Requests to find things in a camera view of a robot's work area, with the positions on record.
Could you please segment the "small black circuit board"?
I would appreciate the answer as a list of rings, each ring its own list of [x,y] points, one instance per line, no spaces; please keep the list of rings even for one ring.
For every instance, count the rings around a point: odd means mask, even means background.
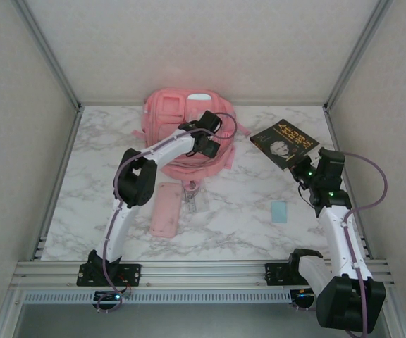
[[[100,312],[112,312],[123,303],[123,297],[114,292],[96,291],[92,305]]]
[[[292,292],[292,306],[298,311],[315,311],[316,295],[311,289],[299,289]]]

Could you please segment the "light blue eraser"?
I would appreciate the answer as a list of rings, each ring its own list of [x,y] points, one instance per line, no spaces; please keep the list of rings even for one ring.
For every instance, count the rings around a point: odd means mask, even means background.
[[[287,223],[287,205],[284,201],[271,202],[271,221],[273,223]]]

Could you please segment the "black book with portrait cover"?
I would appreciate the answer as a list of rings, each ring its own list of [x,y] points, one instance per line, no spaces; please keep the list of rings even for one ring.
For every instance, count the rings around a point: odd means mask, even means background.
[[[285,171],[319,146],[319,142],[285,119],[250,137],[250,141]]]

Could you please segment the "pink backpack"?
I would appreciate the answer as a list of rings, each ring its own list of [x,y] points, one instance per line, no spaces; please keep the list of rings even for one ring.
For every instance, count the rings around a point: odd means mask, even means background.
[[[205,111],[222,113],[221,129],[217,135],[224,139],[215,141],[221,146],[214,159],[202,154],[192,157],[177,157],[161,171],[174,180],[184,182],[200,181],[217,175],[224,168],[230,169],[235,157],[234,131],[245,136],[250,131],[238,122],[231,102],[216,92],[196,89],[165,88],[155,91],[144,100],[141,131],[133,134],[144,140],[146,146],[152,146],[165,139],[182,123],[198,120]]]

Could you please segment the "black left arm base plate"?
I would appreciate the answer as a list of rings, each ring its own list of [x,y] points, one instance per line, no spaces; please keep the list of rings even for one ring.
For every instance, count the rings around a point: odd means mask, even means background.
[[[116,287],[137,287],[140,283],[140,264],[115,264],[106,268],[109,279]],[[89,263],[82,264],[78,272],[76,285],[79,287],[109,287],[103,268]]]

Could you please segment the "aluminium frame post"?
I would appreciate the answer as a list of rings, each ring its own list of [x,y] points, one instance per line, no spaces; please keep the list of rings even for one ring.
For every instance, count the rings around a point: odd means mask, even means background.
[[[21,20],[27,28],[27,31],[31,34],[39,52],[47,63],[53,76],[59,84],[59,87],[65,94],[67,100],[70,102],[75,111],[79,112],[81,103],[77,98],[73,88],[70,85],[62,67],[60,66],[57,58],[54,55],[52,48],[50,47],[47,38],[45,37],[41,27],[39,26],[33,12],[31,11],[27,0],[10,0],[14,9],[17,11]]]
[[[324,109],[326,113],[334,107],[335,103],[342,94],[344,88],[346,87],[350,77],[358,66],[361,58],[363,57],[365,51],[372,38],[374,37],[376,31],[384,19],[388,9],[393,4],[394,0],[377,0],[369,18],[367,19],[357,41],[355,42],[350,55],[343,66],[332,90],[330,91],[327,100],[324,103]]]

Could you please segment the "clear plastic ruler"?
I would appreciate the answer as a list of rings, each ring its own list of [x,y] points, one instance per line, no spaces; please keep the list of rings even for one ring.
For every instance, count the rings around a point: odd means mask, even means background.
[[[184,187],[184,200],[189,213],[197,212],[196,196],[199,193],[199,187]]]

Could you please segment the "aluminium table edge rail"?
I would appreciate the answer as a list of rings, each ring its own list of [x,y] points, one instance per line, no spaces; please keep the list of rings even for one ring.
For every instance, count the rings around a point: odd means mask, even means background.
[[[345,147],[341,144],[340,142],[340,136],[338,134],[338,132],[336,132],[335,128],[334,128],[334,124],[332,121],[332,117],[330,114],[330,110],[328,109],[328,105],[324,104],[323,106],[323,111],[324,111],[324,116],[326,119],[326,123],[328,125],[328,130],[333,142],[333,146],[335,148],[336,151],[342,151],[342,152],[347,152],[347,150],[345,149]],[[343,183],[345,185],[345,188],[350,196],[350,200],[352,202],[352,207],[356,208],[357,207],[357,199],[355,198],[355,194],[353,192],[353,188],[352,188],[352,184],[350,181],[350,177],[347,171],[347,166],[345,166],[344,171],[343,171]],[[352,221],[354,226],[356,227],[356,233],[357,233],[357,237],[359,240],[359,246],[360,249],[362,250],[362,253],[364,254],[365,258],[371,258],[371,252],[369,249],[369,245],[367,242],[367,239],[365,237],[364,234],[364,227],[362,224],[362,219],[361,216],[358,213],[354,213],[352,216]]]
[[[72,153],[73,145],[77,137],[80,121],[82,120],[84,109],[85,107],[83,105],[79,105],[75,113],[73,123],[71,125],[70,132],[68,134],[68,138],[66,141],[65,149],[59,162],[59,167],[56,173],[56,177],[54,179],[54,184],[51,189],[51,194],[49,195],[46,207],[42,214],[42,219],[39,224],[39,230],[37,231],[37,234],[34,237],[34,242],[30,250],[30,255],[27,258],[28,261],[34,261],[36,259],[39,245],[41,244],[42,240],[45,237],[47,237],[47,233],[49,231],[50,224],[54,216],[54,211],[56,209],[56,204],[63,184],[63,179],[65,177],[66,169],[68,167],[68,162],[70,160],[70,155]]]

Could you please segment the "wide aluminium base rail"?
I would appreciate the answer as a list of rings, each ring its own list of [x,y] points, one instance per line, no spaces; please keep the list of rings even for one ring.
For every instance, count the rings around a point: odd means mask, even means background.
[[[141,289],[261,289],[267,261],[140,261]],[[80,261],[24,261],[10,290],[78,289]]]

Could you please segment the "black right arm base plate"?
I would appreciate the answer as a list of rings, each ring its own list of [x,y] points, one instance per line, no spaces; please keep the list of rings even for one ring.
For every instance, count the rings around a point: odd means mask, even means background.
[[[324,264],[306,258],[298,263],[267,263],[265,270],[268,286],[326,285],[332,278]]]

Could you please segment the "pink pencil case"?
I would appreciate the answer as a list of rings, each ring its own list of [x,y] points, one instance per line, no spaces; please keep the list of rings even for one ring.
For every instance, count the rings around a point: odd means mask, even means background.
[[[149,232],[155,237],[173,238],[178,230],[183,188],[178,183],[158,186]]]

